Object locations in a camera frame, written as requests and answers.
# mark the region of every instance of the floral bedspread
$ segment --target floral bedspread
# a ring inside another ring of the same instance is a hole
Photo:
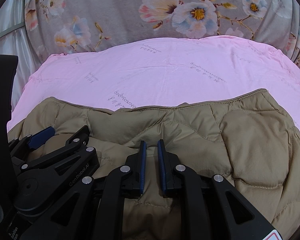
[[[300,67],[296,0],[26,0],[25,21],[42,62],[149,38],[225,34],[270,44]]]

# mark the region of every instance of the pink bed sheet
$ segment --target pink bed sheet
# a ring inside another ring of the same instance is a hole
[[[51,55],[29,78],[7,128],[48,97],[117,110],[225,100],[266,88],[300,129],[300,69],[272,46],[233,36],[157,38]]]

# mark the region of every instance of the flower branch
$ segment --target flower branch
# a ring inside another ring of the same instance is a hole
[[[244,20],[246,20],[246,19],[248,19],[248,18],[250,18],[250,17],[251,17],[251,15],[245,17],[244,19],[238,20],[238,21],[239,21],[239,22],[242,22],[242,21],[244,21]]]
[[[229,17],[223,16],[223,15],[221,15],[221,14],[218,13],[218,20],[219,21],[220,21],[220,18],[226,19],[226,20],[230,21],[232,25],[233,25],[233,22],[236,22],[239,25],[247,28],[249,31],[251,31],[251,34],[252,34],[251,39],[253,40],[253,38],[254,38],[254,32],[253,32],[253,30],[242,22],[243,20],[247,19],[248,17],[245,18],[245,19],[241,19],[241,20],[233,20],[233,19],[230,19]]]

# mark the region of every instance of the jacket stitching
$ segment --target jacket stitching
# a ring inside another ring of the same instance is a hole
[[[144,110],[152,110],[152,109],[155,109],[155,110],[159,110],[159,111],[167,111],[167,110],[172,110],[172,111],[175,111],[175,110],[178,110],[178,109],[184,109],[184,108],[192,108],[192,107],[197,107],[197,106],[205,106],[205,105],[209,105],[209,104],[213,104],[213,105],[222,105],[222,104],[229,104],[229,103],[233,103],[233,102],[238,102],[238,101],[242,101],[246,98],[249,98],[249,97],[252,97],[254,95],[257,95],[257,94],[263,94],[264,92],[267,92],[266,89],[261,89],[259,91],[256,91],[256,92],[252,92],[252,94],[248,94],[246,96],[243,96],[243,97],[239,97],[237,99],[232,99],[232,100],[226,100],[224,102],[218,102],[218,101],[207,101],[207,102],[203,102],[203,103],[199,103],[199,104],[196,104],[196,105],[193,105],[193,106],[181,106],[181,107],[177,107],[177,108],[167,108],[167,109],[162,109],[162,108],[144,108],[144,109],[132,109],[130,111],[127,111],[127,112],[139,112],[139,111],[144,111]],[[59,100],[59,99],[56,99],[54,98],[56,101],[59,101],[59,102],[62,102],[64,104],[67,104],[67,105],[71,105],[71,106],[76,106],[76,107],[79,107],[79,108],[84,108],[84,109],[91,109],[91,110],[94,110],[94,111],[99,111],[99,112],[102,112],[102,113],[105,113],[105,114],[113,114],[115,111],[112,111],[112,113],[107,113],[107,112],[104,112],[102,111],[102,109],[95,109],[93,107],[85,107],[85,106],[80,106],[80,105],[75,105],[75,104],[71,104],[71,103],[68,103],[66,101],[62,101],[62,100]]]
[[[102,160],[105,160],[105,161],[109,162],[110,165],[111,165],[111,167],[115,169],[115,167],[113,166],[113,164],[111,163],[111,161],[109,161],[108,159],[106,159],[106,158],[104,158],[104,157],[100,157],[100,156],[98,156],[98,158],[100,158],[100,159],[102,159]]]
[[[280,216],[280,215],[282,214],[282,212],[283,212],[289,205],[291,205],[291,204],[293,204],[293,203],[300,203],[300,201],[299,201],[299,200],[296,200],[296,201],[293,201],[293,202],[290,202],[290,203],[286,204],[286,205],[282,208],[282,210],[281,210],[281,211],[273,218],[273,220],[272,220],[271,223],[273,223],[273,221],[274,221],[278,216]]]
[[[255,185],[248,184],[247,182],[245,182],[243,179],[240,179],[240,178],[234,178],[234,180],[240,180],[243,184],[245,184],[247,186],[264,188],[264,189],[274,189],[276,187],[282,186],[282,184],[283,184],[283,183],[279,183],[277,186],[274,186],[274,187],[264,187],[264,186],[255,186]]]
[[[138,137],[140,134],[142,134],[143,132],[145,132],[146,130],[150,129],[151,127],[155,126],[155,125],[160,125],[164,122],[176,122],[176,123],[180,123],[180,124],[183,124],[185,125],[186,127],[189,127],[192,131],[194,131],[196,134],[198,134],[201,138],[207,140],[207,141],[210,141],[210,142],[223,142],[223,141],[212,141],[212,140],[209,140],[207,138],[204,138],[202,135],[200,135],[196,130],[194,130],[193,128],[191,128],[190,126],[184,124],[184,123],[181,123],[181,122],[178,122],[178,121],[169,121],[169,120],[166,120],[166,121],[163,121],[163,122],[159,122],[159,123],[155,123],[147,128],[145,128],[144,130],[142,130],[140,133],[138,133],[136,136],[134,136],[133,138],[131,138],[129,141],[127,141],[126,143],[124,143],[123,145],[126,145],[127,143],[131,142],[134,138]]]
[[[268,102],[268,104],[269,104],[275,111],[277,111],[278,113],[280,113],[280,112],[278,111],[278,109],[276,109],[276,108],[269,102],[269,100],[266,99],[266,97],[264,96],[264,94],[262,94],[262,96],[264,97],[264,99]]]
[[[153,204],[150,204],[150,203],[142,203],[138,200],[135,200],[136,203],[139,203],[139,204],[143,204],[143,205],[147,205],[147,206],[152,206],[152,207],[162,207],[162,208],[173,208],[173,207],[176,207],[178,205],[174,205],[174,206],[158,206],[158,205],[153,205]]]

